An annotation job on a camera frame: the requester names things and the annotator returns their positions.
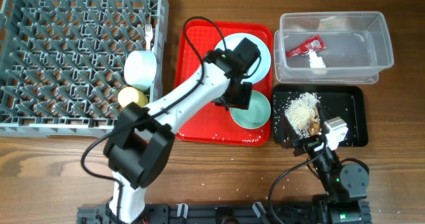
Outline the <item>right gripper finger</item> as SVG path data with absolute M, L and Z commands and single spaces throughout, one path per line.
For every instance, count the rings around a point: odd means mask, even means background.
M 295 148 L 299 146 L 299 136 L 289 123 L 285 114 L 281 115 L 281 145 L 283 148 Z
M 318 116 L 319 116 L 319 119 L 320 119 L 319 124 L 320 124 L 321 131 L 320 131 L 319 134 L 322 135 L 322 134 L 325 134 L 327 132 L 326 131 L 327 128 L 325 127 L 325 123 L 326 123 L 326 121 L 332 119 L 332 115 L 328 111 L 328 109 L 326 109 L 325 107 L 323 107 L 321 105 L 320 102 L 318 102 L 315 105 L 315 107 L 317 109 L 317 113 L 318 113 Z

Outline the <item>rice and food scraps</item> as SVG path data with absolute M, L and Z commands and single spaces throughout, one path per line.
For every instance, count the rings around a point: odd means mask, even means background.
M 311 134 L 317 133 L 311 129 L 319 126 L 321 121 L 317 109 L 319 103 L 316 93 L 304 92 L 298 98 L 291 100 L 285 108 L 285 117 L 299 138 L 308 138 Z

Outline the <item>green bowl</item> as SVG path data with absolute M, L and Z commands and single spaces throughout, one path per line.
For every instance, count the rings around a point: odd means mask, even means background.
M 240 127 L 256 129 L 269 120 L 271 111 L 269 100 L 261 92 L 253 90 L 248 109 L 231 108 L 230 115 Z

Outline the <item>light blue plate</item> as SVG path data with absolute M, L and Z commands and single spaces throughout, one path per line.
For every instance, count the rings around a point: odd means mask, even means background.
M 238 45 L 247 39 L 254 45 L 248 45 L 238 48 Z M 244 64 L 244 76 L 248 78 L 236 79 L 237 83 L 250 82 L 256 84 L 263 80 L 268 74 L 271 67 L 271 54 L 265 42 L 258 37 L 248 33 L 234 33 L 224 38 L 227 49 L 224 49 L 224 42 L 220 41 L 214 51 L 221 50 L 226 55 L 230 53 L 235 56 L 237 61 L 242 61 Z

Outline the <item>white napkin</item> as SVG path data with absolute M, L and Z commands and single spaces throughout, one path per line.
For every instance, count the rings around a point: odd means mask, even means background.
M 323 59 L 317 55 L 313 50 L 308 52 L 309 55 L 309 66 L 314 74 L 324 75 L 327 74 L 326 65 Z

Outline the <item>red sauce packet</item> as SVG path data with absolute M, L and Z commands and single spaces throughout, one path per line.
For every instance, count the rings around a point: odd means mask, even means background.
M 322 38 L 316 34 L 309 37 L 302 44 L 298 45 L 292 50 L 287 51 L 286 57 L 291 58 L 293 56 L 305 55 L 309 51 L 322 51 L 323 49 L 326 49 L 325 43 L 323 42 Z

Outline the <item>light blue small bowl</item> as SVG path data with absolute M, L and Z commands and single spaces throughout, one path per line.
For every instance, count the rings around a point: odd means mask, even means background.
M 147 90 L 155 79 L 157 59 L 152 51 L 132 51 L 125 61 L 124 79 L 139 90 Z

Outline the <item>yellow plastic cup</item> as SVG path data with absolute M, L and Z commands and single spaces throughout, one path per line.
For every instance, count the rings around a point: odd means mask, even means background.
M 140 90 L 133 87 L 125 87 L 118 93 L 118 102 L 122 108 L 134 102 L 140 107 L 144 107 L 149 103 L 147 96 Z

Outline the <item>white plastic fork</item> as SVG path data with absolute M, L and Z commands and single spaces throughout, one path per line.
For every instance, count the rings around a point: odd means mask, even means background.
M 150 51 L 152 48 L 153 41 L 153 27 L 150 23 L 145 25 L 145 48 Z

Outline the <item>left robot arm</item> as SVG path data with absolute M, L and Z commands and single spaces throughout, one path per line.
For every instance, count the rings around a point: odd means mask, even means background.
M 247 38 L 233 49 L 209 51 L 172 92 L 144 107 L 132 102 L 123 109 L 104 147 L 117 185 L 110 210 L 118 223 L 141 215 L 147 187 L 163 171 L 175 134 L 192 116 L 211 102 L 248 109 L 252 84 L 245 80 L 259 58 L 258 46 Z

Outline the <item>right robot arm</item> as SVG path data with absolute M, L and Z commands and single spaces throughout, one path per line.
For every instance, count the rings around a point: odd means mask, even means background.
M 316 176 L 326 191 L 314 195 L 307 217 L 314 223 L 370 223 L 371 215 L 367 198 L 369 167 L 360 160 L 340 160 L 335 150 L 347 132 L 347 123 L 340 117 L 321 121 L 321 132 L 304 139 L 293 138 L 295 133 L 286 117 L 281 118 L 283 146 L 294 148 L 294 155 L 307 154 L 308 159 L 284 172 L 307 166 L 316 169 Z

